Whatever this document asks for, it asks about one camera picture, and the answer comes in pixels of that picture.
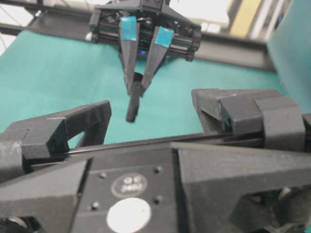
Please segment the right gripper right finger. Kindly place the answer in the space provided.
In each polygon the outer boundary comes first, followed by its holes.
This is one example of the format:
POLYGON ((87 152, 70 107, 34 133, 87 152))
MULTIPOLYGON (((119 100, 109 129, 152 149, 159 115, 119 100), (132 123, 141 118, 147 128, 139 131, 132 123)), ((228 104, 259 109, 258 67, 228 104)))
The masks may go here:
POLYGON ((194 89, 194 109, 205 132, 262 134, 267 149, 311 150, 311 116, 275 89, 194 89))

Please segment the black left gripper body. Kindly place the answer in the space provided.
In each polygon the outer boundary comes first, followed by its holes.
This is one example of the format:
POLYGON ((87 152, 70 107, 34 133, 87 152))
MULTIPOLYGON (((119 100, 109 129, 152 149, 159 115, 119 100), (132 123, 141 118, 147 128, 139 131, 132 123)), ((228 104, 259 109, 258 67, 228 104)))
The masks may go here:
POLYGON ((187 61, 201 44, 201 26, 175 11, 168 0, 111 0, 94 6, 89 27, 92 41, 120 45, 120 21, 134 16, 140 24, 138 54, 146 57, 157 26, 173 30, 169 56, 183 57, 187 61))

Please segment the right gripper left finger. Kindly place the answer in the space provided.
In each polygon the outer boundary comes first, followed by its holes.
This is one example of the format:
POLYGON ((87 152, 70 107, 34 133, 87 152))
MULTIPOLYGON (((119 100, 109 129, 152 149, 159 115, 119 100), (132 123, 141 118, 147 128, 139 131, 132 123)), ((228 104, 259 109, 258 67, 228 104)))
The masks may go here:
POLYGON ((111 115, 104 100, 11 123, 0 134, 0 181, 26 174, 32 161, 69 151, 68 141, 80 133, 77 147, 103 144, 111 115))

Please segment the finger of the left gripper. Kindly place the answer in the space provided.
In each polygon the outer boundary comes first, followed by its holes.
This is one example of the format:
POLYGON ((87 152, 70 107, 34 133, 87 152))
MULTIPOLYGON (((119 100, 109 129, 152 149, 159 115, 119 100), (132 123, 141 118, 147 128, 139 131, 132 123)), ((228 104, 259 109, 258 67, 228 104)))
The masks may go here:
POLYGON ((155 27, 141 81, 141 97, 150 86, 153 77, 166 57, 173 40, 173 36, 174 31, 172 29, 164 28, 162 26, 155 27))
POLYGON ((127 93, 132 93, 135 65, 137 60, 140 24, 136 16, 121 17, 119 22, 119 36, 121 49, 121 63, 127 93))

